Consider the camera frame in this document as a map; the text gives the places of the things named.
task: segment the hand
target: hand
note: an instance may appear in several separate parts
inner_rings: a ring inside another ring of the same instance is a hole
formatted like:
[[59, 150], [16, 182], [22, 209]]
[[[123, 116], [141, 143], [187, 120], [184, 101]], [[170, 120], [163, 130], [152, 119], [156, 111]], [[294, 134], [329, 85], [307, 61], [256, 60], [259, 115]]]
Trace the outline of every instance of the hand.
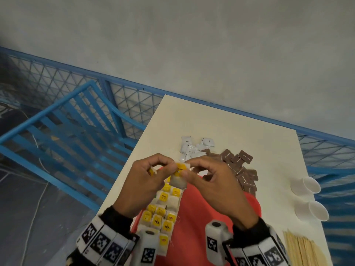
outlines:
[[[151, 166], [163, 165], [157, 174], [150, 176]], [[155, 154], [132, 164], [120, 195], [113, 208], [120, 214], [134, 218], [156, 196], [157, 191], [164, 187], [164, 180], [177, 170], [173, 159], [162, 154]]]
[[[217, 212], [230, 217], [239, 228], [241, 228], [240, 224], [245, 228], [251, 228], [258, 222], [259, 217], [250, 206], [236, 177], [226, 163], [215, 161], [207, 156], [193, 158], [186, 163], [194, 168], [192, 171], [182, 171], [181, 176], [194, 185]], [[210, 181], [197, 175], [198, 172], [206, 169], [212, 174], [212, 177], [211, 175], [205, 177]]]

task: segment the white cup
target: white cup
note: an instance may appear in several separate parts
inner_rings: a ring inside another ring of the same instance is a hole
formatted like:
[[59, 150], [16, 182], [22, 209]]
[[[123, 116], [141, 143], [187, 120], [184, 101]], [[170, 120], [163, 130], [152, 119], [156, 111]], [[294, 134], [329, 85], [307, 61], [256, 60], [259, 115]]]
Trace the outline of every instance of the white cup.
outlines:
[[294, 194], [301, 196], [321, 192], [321, 186], [312, 177], [304, 177], [291, 181], [291, 190]]
[[302, 221], [327, 221], [329, 219], [328, 211], [321, 203], [317, 201], [296, 203], [295, 213], [296, 216]]

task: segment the table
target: table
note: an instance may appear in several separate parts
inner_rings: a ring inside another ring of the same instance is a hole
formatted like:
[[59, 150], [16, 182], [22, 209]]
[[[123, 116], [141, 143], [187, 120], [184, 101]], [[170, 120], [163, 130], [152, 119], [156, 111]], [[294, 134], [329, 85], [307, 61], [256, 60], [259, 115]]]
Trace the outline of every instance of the table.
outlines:
[[254, 156], [246, 168], [256, 169], [259, 181], [256, 198], [264, 221], [274, 227], [285, 243], [283, 231], [308, 237], [321, 248], [333, 265], [321, 222], [305, 223], [294, 212], [298, 197], [290, 188], [291, 179], [308, 176], [295, 130], [240, 116], [213, 107], [165, 95], [131, 156], [102, 204], [99, 213], [113, 204], [135, 160], [161, 153], [178, 161], [181, 136], [189, 135], [197, 144], [202, 137], [213, 138], [212, 152], [228, 148], [237, 154], [244, 150]]

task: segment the red tray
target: red tray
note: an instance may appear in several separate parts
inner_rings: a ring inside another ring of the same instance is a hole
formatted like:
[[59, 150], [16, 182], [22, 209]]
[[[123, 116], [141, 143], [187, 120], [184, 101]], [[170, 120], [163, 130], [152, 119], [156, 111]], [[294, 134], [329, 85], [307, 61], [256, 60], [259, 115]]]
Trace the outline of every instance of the red tray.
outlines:
[[[261, 217], [261, 207], [257, 199], [245, 192], [255, 213]], [[142, 212], [138, 215], [132, 227], [136, 232]], [[171, 242], [166, 257], [157, 256], [155, 266], [190, 266], [211, 265], [206, 256], [205, 226], [212, 219], [223, 221], [232, 231], [232, 221], [225, 215], [215, 211], [201, 196], [200, 192], [190, 184], [184, 191], [176, 220]]]

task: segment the gray wall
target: gray wall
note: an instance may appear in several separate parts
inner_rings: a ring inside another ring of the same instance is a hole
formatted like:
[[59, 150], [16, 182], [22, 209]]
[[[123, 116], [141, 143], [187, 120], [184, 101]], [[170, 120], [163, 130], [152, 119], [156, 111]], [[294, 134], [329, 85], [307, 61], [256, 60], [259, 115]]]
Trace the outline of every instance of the gray wall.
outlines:
[[355, 139], [355, 0], [0, 0], [0, 45]]

